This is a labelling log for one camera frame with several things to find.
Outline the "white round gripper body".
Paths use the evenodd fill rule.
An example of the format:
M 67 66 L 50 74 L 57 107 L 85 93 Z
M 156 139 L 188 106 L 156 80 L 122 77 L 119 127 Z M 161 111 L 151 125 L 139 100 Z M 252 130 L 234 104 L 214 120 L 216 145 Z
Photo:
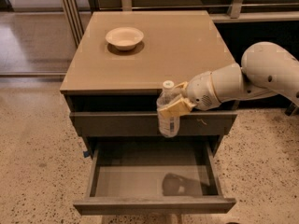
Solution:
M 207 111 L 221 105 L 212 83 L 212 73 L 205 72 L 189 81 L 186 95 L 195 108 Z

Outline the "dark robot base foot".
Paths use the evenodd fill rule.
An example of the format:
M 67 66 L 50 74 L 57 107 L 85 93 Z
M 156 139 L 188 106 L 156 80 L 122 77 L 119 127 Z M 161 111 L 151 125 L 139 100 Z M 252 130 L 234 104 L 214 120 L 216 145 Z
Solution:
M 299 106 L 295 103 L 291 103 L 290 106 L 285 110 L 287 116 L 293 116 L 299 113 Z

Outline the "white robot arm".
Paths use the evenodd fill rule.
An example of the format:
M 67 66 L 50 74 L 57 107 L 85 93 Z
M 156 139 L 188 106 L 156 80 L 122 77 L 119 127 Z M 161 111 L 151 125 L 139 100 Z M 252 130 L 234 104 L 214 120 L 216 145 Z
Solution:
M 299 105 L 299 62 L 271 42 L 259 42 L 244 52 L 241 63 L 202 73 L 163 91 L 157 104 L 163 118 L 181 117 L 193 109 L 207 111 L 228 101 L 246 101 L 280 94 Z

